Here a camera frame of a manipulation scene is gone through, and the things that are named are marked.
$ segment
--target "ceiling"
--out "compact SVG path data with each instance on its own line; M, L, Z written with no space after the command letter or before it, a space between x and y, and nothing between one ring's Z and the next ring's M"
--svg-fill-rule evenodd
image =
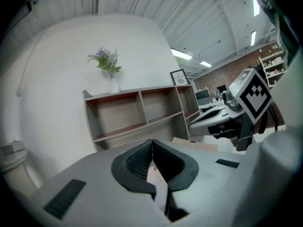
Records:
M253 16L252 0L29 0L33 10L6 36L0 60L46 27L85 14L135 14L153 19L171 48L193 56L189 61L176 58L190 78L204 75L274 39L268 36L274 26L263 13ZM15 24L26 14L22 8ZM250 34L257 31L250 46ZM201 65L206 61L213 66Z

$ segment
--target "black picture frame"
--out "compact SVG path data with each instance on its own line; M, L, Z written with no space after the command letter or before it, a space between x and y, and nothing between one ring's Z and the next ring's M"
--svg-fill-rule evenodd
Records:
M184 76L185 79L186 79L186 84L176 83L176 80L175 80L173 74L176 73L176 72L179 72L179 71L181 71L181 72L183 73L183 76ZM172 80L173 80L175 86L190 85L190 82L189 82L189 80L188 80L188 78L187 78L187 76L186 76L186 74L185 74L185 72L184 72L183 69L172 71L172 72L170 73L170 75L171 75L171 78L172 78Z

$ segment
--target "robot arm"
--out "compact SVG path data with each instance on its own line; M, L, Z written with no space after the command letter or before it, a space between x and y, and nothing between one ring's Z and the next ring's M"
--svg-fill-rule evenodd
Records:
M263 78L255 69L245 69L223 92L224 104L208 110L188 126L193 135L213 135L231 139L238 151L252 142L255 125L261 119L259 133L267 124L267 112L273 99Z

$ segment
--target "flower arrangement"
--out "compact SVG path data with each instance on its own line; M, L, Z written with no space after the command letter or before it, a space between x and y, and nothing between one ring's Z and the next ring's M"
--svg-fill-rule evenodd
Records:
M116 66L118 62L117 50L111 54L109 50L101 47L95 55L89 55L88 58L88 63L91 60L98 61L99 65L97 67L101 68L102 71L107 70L111 78L121 69L121 66Z

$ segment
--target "purple flower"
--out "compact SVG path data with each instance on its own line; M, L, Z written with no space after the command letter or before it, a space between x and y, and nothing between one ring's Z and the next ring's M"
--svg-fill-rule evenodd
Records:
M105 55L104 51L98 50L97 54L98 57L103 57Z

